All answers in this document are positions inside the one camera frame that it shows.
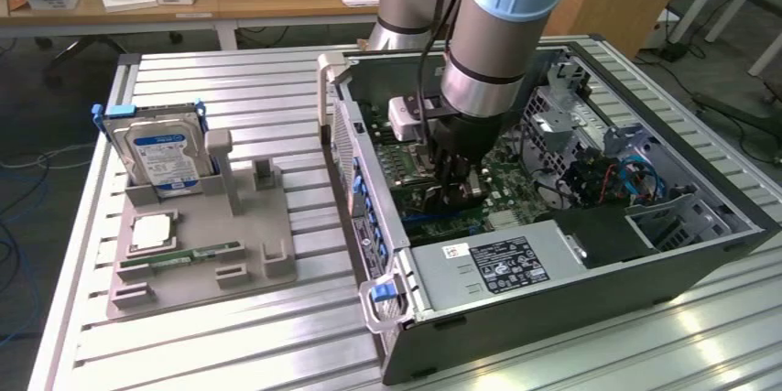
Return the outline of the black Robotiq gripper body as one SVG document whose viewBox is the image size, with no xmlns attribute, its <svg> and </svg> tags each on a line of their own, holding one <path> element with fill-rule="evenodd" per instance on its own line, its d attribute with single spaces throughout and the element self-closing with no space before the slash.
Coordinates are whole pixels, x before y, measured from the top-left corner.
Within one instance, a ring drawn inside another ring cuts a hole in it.
<svg viewBox="0 0 782 391">
<path fill-rule="evenodd" d="M 498 117 L 440 117 L 434 121 L 430 139 L 435 158 L 482 160 L 498 140 Z"/>
</svg>

